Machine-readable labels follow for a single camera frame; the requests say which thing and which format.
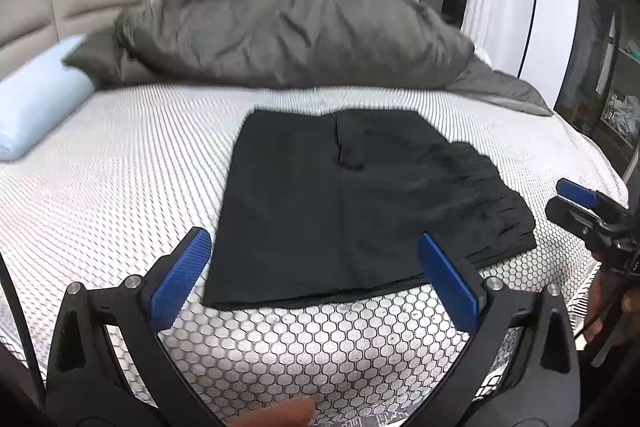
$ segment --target blue pad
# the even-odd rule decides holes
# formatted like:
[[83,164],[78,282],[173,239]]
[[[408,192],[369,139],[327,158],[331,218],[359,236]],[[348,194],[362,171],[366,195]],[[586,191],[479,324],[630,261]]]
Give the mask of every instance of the blue pad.
[[563,198],[573,201],[584,208],[594,209],[598,206],[598,195],[593,190],[584,188],[582,185],[565,178],[558,180],[556,192]]
[[418,261],[456,329],[473,334],[480,319],[478,300],[428,233],[418,238]]
[[200,229],[187,245],[181,246],[184,249],[180,257],[149,301],[149,325],[156,333],[173,325],[211,256],[211,236],[206,230]]

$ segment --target metal bolt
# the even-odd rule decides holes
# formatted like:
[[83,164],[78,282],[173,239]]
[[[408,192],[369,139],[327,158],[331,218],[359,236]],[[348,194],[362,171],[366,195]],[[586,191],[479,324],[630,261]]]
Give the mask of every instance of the metal bolt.
[[554,282],[552,282],[550,285],[546,287],[546,291],[549,292],[549,295],[553,295],[554,297],[558,297],[562,293],[560,291],[560,286],[558,286]]
[[69,286],[66,287],[66,292],[69,295],[75,295],[76,293],[78,293],[80,291],[80,288],[82,288],[81,283],[72,282]]
[[504,288],[504,282],[502,282],[502,280],[498,279],[497,277],[489,277],[486,280],[486,287],[490,290],[493,290],[494,292],[497,292]]
[[142,283],[142,277],[140,277],[140,275],[129,275],[129,277],[124,280],[124,285],[132,289],[140,286],[140,283]]

